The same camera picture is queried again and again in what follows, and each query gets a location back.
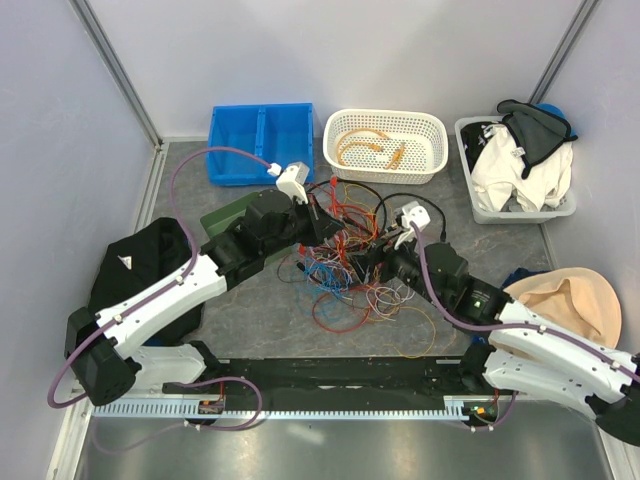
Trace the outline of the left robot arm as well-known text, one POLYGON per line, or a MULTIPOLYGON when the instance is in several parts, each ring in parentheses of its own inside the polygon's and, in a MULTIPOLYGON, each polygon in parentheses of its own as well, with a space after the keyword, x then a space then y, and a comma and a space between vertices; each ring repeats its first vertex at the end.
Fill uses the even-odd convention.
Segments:
POLYGON ((142 369, 133 355, 158 331, 258 274, 269 257, 295 244, 319 246, 343 227, 315 198, 301 203, 273 189, 258 193, 243 214, 167 277, 97 314, 85 307, 71 313, 66 367, 93 405, 119 399, 142 369))

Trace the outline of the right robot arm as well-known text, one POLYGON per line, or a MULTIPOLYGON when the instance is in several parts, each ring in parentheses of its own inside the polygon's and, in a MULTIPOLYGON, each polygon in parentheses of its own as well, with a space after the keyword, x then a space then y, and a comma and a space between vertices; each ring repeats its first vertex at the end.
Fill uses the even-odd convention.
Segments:
POLYGON ((455 328, 485 337, 458 368, 467 392, 487 387, 569 407, 614 438, 639 443, 639 361, 561 327, 468 272, 447 243, 386 242, 347 257, 359 280, 398 279, 455 328))

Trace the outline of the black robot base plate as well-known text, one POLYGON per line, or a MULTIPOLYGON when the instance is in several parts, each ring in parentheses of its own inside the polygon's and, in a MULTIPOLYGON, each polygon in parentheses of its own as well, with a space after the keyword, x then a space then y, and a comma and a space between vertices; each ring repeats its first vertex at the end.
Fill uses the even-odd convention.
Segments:
POLYGON ((427 410, 442 408, 445 396, 493 396, 461 362, 460 356, 231 359, 201 379, 249 380, 267 412, 427 410))

